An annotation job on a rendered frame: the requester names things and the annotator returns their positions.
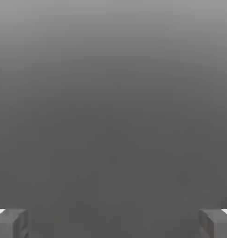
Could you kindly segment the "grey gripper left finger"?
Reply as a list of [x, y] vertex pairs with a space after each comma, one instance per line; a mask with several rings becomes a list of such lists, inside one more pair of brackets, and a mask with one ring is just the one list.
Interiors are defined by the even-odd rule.
[[29, 238], [26, 209], [0, 209], [0, 238]]

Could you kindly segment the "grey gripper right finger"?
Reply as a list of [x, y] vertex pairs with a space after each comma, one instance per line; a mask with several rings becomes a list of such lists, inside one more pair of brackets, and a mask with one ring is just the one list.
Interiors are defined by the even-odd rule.
[[198, 211], [199, 238], [227, 238], [227, 209]]

